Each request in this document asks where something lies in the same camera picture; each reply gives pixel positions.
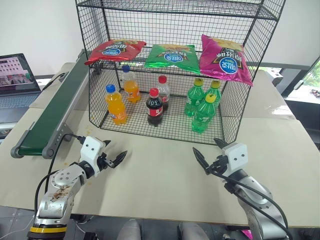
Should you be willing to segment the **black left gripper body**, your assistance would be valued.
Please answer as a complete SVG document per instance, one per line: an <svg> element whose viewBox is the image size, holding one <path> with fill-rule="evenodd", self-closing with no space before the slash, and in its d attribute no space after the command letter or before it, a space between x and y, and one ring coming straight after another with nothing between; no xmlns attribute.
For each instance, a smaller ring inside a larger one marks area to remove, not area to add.
<svg viewBox="0 0 320 240"><path fill-rule="evenodd" d="M116 167L114 162L107 160L107 155L104 152L97 158L97 166L100 172L107 168L114 169Z"/></svg>

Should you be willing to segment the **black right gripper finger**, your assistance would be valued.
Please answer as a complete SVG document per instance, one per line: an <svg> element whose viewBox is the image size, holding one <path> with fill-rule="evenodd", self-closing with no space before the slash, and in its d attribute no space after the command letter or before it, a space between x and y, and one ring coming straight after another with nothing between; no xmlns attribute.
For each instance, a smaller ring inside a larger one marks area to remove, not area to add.
<svg viewBox="0 0 320 240"><path fill-rule="evenodd" d="M195 147L192 148L193 153L195 155L195 158L197 162L201 165L201 167L204 169L205 173L209 172L209 164L205 160L205 157L202 155L202 153L196 149Z"/></svg>
<svg viewBox="0 0 320 240"><path fill-rule="evenodd" d="M220 138L214 138L214 141L216 143L216 145L220 148L220 149L223 149L224 147L227 146L227 143L223 140L223 139L220 139Z"/></svg>

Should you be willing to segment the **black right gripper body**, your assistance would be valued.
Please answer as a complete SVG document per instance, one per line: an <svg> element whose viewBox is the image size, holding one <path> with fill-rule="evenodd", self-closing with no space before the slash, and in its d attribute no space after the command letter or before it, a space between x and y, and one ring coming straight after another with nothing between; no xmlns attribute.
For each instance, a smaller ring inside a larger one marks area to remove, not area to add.
<svg viewBox="0 0 320 240"><path fill-rule="evenodd" d="M207 168L207 174L218 173L222 175L227 171L227 164L229 163L226 155L217 156L216 160Z"/></svg>

